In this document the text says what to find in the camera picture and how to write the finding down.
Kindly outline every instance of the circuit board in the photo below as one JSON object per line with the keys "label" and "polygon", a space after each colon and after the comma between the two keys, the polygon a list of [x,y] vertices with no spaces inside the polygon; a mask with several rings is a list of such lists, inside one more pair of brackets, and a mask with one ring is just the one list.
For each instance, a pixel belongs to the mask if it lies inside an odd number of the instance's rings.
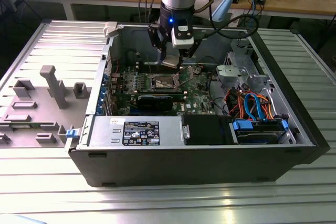
{"label": "circuit board", "polygon": [[[207,72],[189,66],[176,73],[142,72],[139,67],[127,67],[111,78],[113,115],[182,115],[215,114],[207,92]],[[172,107],[166,111],[138,109],[143,97],[169,97]]]}

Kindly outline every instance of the gray plastic part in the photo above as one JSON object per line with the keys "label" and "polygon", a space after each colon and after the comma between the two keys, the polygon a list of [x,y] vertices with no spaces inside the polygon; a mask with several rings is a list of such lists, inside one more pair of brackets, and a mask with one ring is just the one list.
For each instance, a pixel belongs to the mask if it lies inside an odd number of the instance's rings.
{"label": "gray plastic part", "polygon": [[55,139],[55,137],[52,133],[37,133],[35,139],[40,144],[55,143],[56,142],[56,139]]}
{"label": "gray plastic part", "polygon": [[0,131],[14,131],[9,124],[0,125]]}
{"label": "gray plastic part", "polygon": [[88,89],[86,88],[84,82],[76,82],[72,90],[75,94],[76,99],[89,98]]}
{"label": "gray plastic part", "polygon": [[41,124],[41,129],[44,131],[56,131],[59,129],[59,125],[57,122],[46,122]]}
{"label": "gray plastic part", "polygon": [[35,89],[29,80],[18,80],[13,86],[16,95],[22,99],[30,98],[28,90]]}
{"label": "gray plastic part", "polygon": [[[57,80],[57,81],[58,81],[58,86],[59,86],[60,90],[62,91],[62,94],[65,96],[66,92],[67,92],[67,89],[65,88],[63,81],[62,80]],[[50,89],[48,89],[48,92],[49,92],[51,97],[54,97],[54,95],[53,95],[53,93],[51,92]]]}
{"label": "gray plastic part", "polygon": [[40,70],[40,75],[46,79],[58,107],[60,109],[65,109],[67,106],[67,101],[64,98],[64,92],[62,91],[58,81],[56,80],[55,71],[56,68],[54,66],[43,65]]}
{"label": "gray plastic part", "polygon": [[[58,125],[63,125],[65,130],[75,128],[80,128],[83,126],[85,111],[88,105],[88,99],[76,99],[73,93],[72,87],[66,88],[66,100],[68,106],[64,110],[60,110],[57,106],[55,99],[50,97],[48,93],[48,87],[35,87],[35,90],[28,90],[31,96],[30,101],[34,101],[37,107],[34,109],[14,109],[12,106],[8,106],[3,118],[6,115],[22,115],[29,114],[31,117],[30,122],[23,124],[31,125],[31,127],[20,127],[19,125],[10,126],[10,122],[6,122],[4,125],[0,125],[0,132],[4,132],[11,139],[8,145],[0,145],[0,148],[22,148],[22,147],[63,147],[64,142],[57,132],[59,127],[55,130],[43,130],[36,125],[57,122]],[[12,104],[15,102],[21,102],[19,97],[13,97]],[[35,140],[37,133],[52,133],[56,139],[56,143],[50,145],[50,143],[42,144]]]}
{"label": "gray plastic part", "polygon": [[12,104],[12,108],[14,110],[16,109],[35,109],[37,107],[36,102],[32,101],[28,101],[28,102],[13,102]]}
{"label": "gray plastic part", "polygon": [[7,143],[8,141],[10,141],[10,138],[4,133],[0,133],[0,142]]}
{"label": "gray plastic part", "polygon": [[66,133],[67,131],[65,130],[64,126],[61,125],[58,129],[57,135],[59,136],[59,138],[63,143],[65,143],[67,140]]}
{"label": "gray plastic part", "polygon": [[29,115],[6,115],[4,121],[9,122],[30,122],[31,117]]}

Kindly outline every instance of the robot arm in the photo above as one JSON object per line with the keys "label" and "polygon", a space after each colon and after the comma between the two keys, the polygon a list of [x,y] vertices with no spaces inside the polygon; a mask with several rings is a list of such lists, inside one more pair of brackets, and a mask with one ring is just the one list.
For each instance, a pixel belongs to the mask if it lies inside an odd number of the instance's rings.
{"label": "robot arm", "polygon": [[171,42],[180,52],[179,63],[183,57],[191,57],[200,44],[195,41],[193,33],[193,15],[209,18],[207,8],[216,3],[212,17],[220,21],[228,11],[233,0],[161,0],[159,32],[149,27],[152,45],[161,50],[161,61],[165,58],[166,43]]}

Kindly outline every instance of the motherboard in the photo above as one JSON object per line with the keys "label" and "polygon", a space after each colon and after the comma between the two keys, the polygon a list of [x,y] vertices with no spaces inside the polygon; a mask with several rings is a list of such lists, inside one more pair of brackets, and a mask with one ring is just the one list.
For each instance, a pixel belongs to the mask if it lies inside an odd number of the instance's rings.
{"label": "motherboard", "polygon": [[210,72],[136,65],[111,74],[104,100],[107,115],[215,114],[208,94]]}

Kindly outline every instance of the power supply label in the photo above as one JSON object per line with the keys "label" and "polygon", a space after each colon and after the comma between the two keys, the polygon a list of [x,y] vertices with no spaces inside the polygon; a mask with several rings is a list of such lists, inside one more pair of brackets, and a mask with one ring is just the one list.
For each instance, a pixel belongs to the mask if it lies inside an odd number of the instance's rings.
{"label": "power supply label", "polygon": [[160,145],[159,122],[124,122],[125,146]]}

